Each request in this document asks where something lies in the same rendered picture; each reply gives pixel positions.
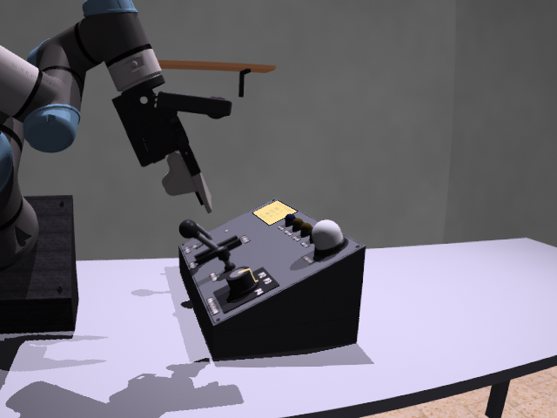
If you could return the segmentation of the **black control console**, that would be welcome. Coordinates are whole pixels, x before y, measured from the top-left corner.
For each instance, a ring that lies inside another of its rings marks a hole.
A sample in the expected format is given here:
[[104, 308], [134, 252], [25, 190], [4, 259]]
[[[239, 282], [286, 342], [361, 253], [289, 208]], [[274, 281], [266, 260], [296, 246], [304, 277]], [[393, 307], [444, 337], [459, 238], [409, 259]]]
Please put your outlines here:
[[194, 238], [179, 269], [214, 359], [357, 342], [366, 246], [335, 222], [273, 199], [179, 232]]

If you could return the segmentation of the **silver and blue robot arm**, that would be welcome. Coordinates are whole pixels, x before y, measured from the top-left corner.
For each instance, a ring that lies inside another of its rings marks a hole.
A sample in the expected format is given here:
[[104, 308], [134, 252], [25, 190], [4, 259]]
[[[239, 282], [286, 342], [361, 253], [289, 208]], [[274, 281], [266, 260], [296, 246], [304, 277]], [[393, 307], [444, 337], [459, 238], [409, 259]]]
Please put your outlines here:
[[[102, 62], [121, 92], [161, 73], [131, 0], [86, 0], [83, 11], [84, 19], [43, 41], [27, 62], [0, 45], [0, 266], [25, 257], [38, 237], [37, 215], [17, 180], [24, 139], [40, 152], [71, 146], [86, 72]], [[232, 111], [220, 96], [160, 91], [157, 101], [157, 108], [214, 119]]]

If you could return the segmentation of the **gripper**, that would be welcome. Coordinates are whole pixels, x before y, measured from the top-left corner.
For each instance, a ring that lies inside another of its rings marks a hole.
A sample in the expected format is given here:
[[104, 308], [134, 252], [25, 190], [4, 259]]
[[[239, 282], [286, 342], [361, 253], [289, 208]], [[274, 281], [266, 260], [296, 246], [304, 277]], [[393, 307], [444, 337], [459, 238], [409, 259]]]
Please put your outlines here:
[[[162, 179], [165, 191], [171, 196], [195, 192], [200, 205], [204, 205], [210, 213], [211, 195], [177, 110], [155, 107], [158, 96], [152, 89], [161, 83], [165, 83], [163, 75], [148, 79], [122, 92], [112, 99], [112, 103], [140, 165], [155, 164], [169, 154], [167, 163], [170, 170]], [[147, 97], [148, 102], [142, 104], [141, 97]]]

